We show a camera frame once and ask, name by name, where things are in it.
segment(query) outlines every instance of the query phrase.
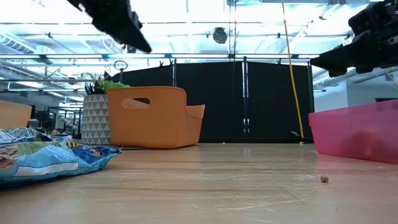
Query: small pebble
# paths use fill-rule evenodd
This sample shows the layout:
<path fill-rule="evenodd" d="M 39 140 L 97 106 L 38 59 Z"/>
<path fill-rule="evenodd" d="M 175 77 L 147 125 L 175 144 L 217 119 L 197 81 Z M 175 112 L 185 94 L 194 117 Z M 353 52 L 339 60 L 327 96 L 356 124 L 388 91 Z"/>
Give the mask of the small pebble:
<path fill-rule="evenodd" d="M 322 183 L 327 183 L 329 182 L 329 178 L 327 176 L 321 176 L 321 181 Z"/>

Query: black curtain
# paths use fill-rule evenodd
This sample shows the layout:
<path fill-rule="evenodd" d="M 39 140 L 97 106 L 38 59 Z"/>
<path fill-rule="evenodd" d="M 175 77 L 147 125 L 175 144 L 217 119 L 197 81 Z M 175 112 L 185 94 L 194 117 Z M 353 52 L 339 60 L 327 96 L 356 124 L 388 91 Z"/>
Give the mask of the black curtain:
<path fill-rule="evenodd" d="M 201 141 L 244 137 L 242 62 L 177 64 L 177 87 L 188 105 L 206 105 Z"/>
<path fill-rule="evenodd" d="M 306 66 L 293 66 L 305 139 L 312 133 L 308 114 L 312 112 L 310 81 Z M 249 137 L 284 142 L 289 132 L 300 134 L 299 119 L 288 65 L 248 62 Z"/>
<path fill-rule="evenodd" d="M 111 78 L 118 82 L 120 73 Z M 123 84 L 130 86 L 173 86 L 173 67 L 148 68 L 123 72 Z"/>

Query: wooden table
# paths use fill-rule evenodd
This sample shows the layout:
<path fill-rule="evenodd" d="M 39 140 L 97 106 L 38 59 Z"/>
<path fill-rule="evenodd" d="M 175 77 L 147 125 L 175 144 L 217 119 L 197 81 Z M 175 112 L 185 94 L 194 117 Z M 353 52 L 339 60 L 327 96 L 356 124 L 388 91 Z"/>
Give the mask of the wooden table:
<path fill-rule="evenodd" d="M 317 155 L 313 145 L 124 151 L 96 173 L 0 191 L 0 220 L 398 223 L 397 174 L 396 165 Z"/>

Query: ceiling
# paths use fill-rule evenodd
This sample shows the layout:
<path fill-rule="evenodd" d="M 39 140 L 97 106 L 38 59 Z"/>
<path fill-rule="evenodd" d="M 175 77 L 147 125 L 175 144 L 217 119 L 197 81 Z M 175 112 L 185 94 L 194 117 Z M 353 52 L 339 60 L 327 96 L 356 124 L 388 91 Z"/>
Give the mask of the ceiling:
<path fill-rule="evenodd" d="M 286 54 L 281 3 L 259 2 L 242 0 L 236 7 L 230 7 L 226 0 L 132 0 L 131 5 L 144 25 L 142 32 L 154 54 Z M 291 53 L 320 54 L 347 38 L 351 32 L 348 19 L 364 9 L 369 1 L 347 0 L 347 3 L 355 4 L 344 5 L 328 4 L 325 0 L 285 2 Z M 110 36 L 90 24 L 91 19 L 85 13 L 66 0 L 0 0 L 0 21 L 0 35 L 34 54 L 124 53 Z M 229 34 L 227 43 L 220 45 L 213 40 L 212 33 L 216 27 L 225 28 Z M 0 54 L 21 54 L 21 51 L 1 43 Z M 53 65 L 46 71 L 46 64 L 38 67 L 26 60 L 7 60 L 41 76 L 51 73 L 52 78 L 89 78 L 88 74 L 102 75 L 106 69 L 112 69 L 111 62 L 103 60 L 52 61 Z M 153 66 L 159 66 L 159 59 L 135 59 L 129 62 L 128 70 Z M 82 86 L 62 84 L 59 87 Z"/>

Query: white wall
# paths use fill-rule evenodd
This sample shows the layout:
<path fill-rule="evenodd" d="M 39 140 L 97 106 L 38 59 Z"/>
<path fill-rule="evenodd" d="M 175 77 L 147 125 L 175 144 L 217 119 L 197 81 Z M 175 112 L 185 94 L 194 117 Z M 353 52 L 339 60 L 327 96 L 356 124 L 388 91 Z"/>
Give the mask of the white wall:
<path fill-rule="evenodd" d="M 346 81 L 338 86 L 324 88 L 326 92 L 314 93 L 315 112 L 346 108 L 348 106 Z"/>
<path fill-rule="evenodd" d="M 0 93 L 0 100 L 26 105 L 35 105 L 35 110 L 43 111 L 49 106 L 59 106 L 59 100 L 51 96 L 40 96 L 37 93 L 28 92 L 27 97 L 20 96 L 19 93 Z"/>
<path fill-rule="evenodd" d="M 398 89 L 391 87 L 386 82 L 378 85 L 350 84 L 347 85 L 347 93 L 348 106 L 375 103 L 376 98 L 398 98 Z"/>

